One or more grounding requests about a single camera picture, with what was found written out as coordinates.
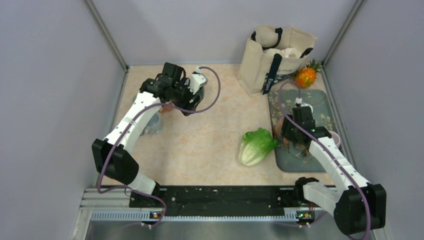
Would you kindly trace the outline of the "white grey mug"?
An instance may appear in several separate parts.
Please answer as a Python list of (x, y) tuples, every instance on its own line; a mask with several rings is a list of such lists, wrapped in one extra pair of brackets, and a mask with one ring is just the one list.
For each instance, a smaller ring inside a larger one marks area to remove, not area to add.
[(162, 132), (163, 128), (164, 124), (161, 115), (159, 112), (156, 112), (146, 124), (142, 131), (142, 135), (157, 135)]

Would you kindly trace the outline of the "pink mug small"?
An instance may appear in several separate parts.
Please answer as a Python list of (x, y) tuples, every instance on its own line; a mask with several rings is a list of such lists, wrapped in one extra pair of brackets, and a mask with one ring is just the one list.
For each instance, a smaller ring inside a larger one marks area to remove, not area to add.
[(166, 105), (163, 105), (162, 107), (161, 107), (161, 109), (159, 110), (159, 112), (160, 113), (167, 113), (167, 112), (170, 112), (170, 111), (172, 111), (174, 108), (173, 108), (173, 103), (172, 102), (169, 102), (169, 103), (167, 103)]

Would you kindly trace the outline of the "pink mug large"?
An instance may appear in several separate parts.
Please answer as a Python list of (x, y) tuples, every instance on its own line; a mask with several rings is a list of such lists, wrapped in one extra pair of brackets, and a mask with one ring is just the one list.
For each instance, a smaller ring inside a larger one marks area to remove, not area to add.
[(289, 144), (289, 141), (286, 138), (280, 136), (280, 133), (281, 133), (281, 130), (282, 130), (282, 127), (283, 127), (284, 119), (285, 119), (284, 117), (281, 117), (277, 121), (277, 123), (276, 123), (276, 125), (274, 127), (274, 130), (273, 130), (273, 136), (278, 141), (283, 142), (285, 145), (288, 145)]

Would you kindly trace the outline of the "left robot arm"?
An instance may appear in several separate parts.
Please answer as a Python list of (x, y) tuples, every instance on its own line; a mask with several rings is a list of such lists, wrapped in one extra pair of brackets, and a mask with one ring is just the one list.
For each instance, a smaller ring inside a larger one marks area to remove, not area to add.
[(207, 82), (200, 67), (187, 76), (183, 67), (166, 62), (161, 73), (142, 83), (130, 109), (117, 126), (106, 137), (92, 143), (96, 170), (104, 177), (141, 192), (141, 200), (147, 206), (156, 206), (161, 198), (155, 190), (157, 183), (142, 173), (131, 152), (149, 121), (164, 104), (171, 102), (187, 110), (188, 115), (194, 112), (203, 99)]

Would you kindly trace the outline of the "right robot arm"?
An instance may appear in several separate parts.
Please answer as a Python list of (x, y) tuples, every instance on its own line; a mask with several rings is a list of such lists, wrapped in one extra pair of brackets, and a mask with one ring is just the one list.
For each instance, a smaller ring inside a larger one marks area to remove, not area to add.
[(297, 103), (285, 114), (280, 136), (301, 144), (320, 163), (335, 185), (335, 190), (313, 177), (301, 177), (294, 185), (293, 200), (299, 206), (310, 202), (329, 213), (345, 235), (366, 235), (386, 225), (387, 192), (381, 184), (363, 177), (337, 147), (324, 126), (317, 126), (313, 110)]

